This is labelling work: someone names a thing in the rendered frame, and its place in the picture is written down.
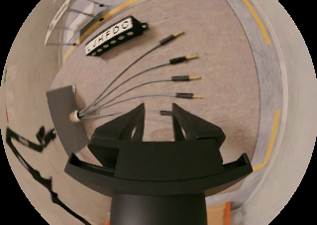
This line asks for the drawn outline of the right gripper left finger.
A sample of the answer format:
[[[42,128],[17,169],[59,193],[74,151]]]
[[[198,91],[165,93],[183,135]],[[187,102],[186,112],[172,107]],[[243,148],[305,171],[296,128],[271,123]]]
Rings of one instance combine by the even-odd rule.
[[[92,136],[142,141],[144,137],[145,117],[145,103],[142,103],[133,110],[95,128]],[[133,131],[135,132],[132,136]]]

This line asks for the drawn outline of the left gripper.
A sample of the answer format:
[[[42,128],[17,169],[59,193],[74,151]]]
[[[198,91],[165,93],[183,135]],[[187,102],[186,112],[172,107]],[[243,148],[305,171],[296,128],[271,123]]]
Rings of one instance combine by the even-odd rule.
[[[51,139],[49,142],[47,142],[49,145],[50,145],[53,141],[55,142],[55,140],[56,140],[56,138],[57,138],[57,134],[55,133],[55,135],[54,135],[54,132],[55,132],[55,129],[49,131],[49,136],[50,136],[51,138],[53,138],[53,140]]]

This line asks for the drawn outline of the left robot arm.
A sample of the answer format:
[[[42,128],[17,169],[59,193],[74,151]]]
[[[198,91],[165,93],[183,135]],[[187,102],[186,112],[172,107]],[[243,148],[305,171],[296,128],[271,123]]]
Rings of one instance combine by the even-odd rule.
[[[51,137],[48,136],[48,134],[46,133],[46,128],[43,127],[37,135],[38,141],[40,142],[40,144],[43,143],[44,147],[33,144],[31,142],[28,142],[27,140],[19,137],[18,135],[14,134],[13,132],[11,135],[11,132],[12,131],[7,130],[7,134],[8,134],[7,141],[6,141],[7,146],[10,148],[10,150],[15,155],[15,157],[18,159],[18,161],[22,164],[22,166],[33,176],[34,180],[36,182],[39,182],[42,186],[44,186],[46,189],[48,189],[50,191],[50,193],[52,193],[52,180],[48,179],[47,181],[45,181],[42,178],[40,171],[35,171],[35,170],[33,170],[33,168],[31,171],[30,165],[22,158],[22,156],[18,153],[18,151],[16,150],[16,148],[12,144],[12,140],[14,140],[15,142],[19,143],[20,145],[24,146],[25,148],[43,155],[44,149],[47,149],[49,147],[49,144],[47,142],[49,142],[51,140]],[[9,142],[9,141],[11,141],[11,142]]]

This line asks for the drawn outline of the beige cylindrical conduit with metal mounting bracket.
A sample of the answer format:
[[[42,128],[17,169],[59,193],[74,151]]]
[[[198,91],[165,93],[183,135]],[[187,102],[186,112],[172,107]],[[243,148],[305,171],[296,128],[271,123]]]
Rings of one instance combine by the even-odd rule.
[[[78,111],[74,94],[75,85],[46,93],[53,126],[68,157],[86,149],[91,139],[82,123],[84,120],[80,120],[85,115],[78,118],[84,113],[78,115],[82,110]]]

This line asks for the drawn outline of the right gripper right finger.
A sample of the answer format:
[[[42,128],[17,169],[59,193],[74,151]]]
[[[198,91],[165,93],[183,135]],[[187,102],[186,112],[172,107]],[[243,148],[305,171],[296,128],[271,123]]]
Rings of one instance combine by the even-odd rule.
[[[226,139],[222,128],[184,110],[176,103],[172,103],[171,115],[175,141],[185,141],[185,138],[186,141],[215,139],[220,149]]]

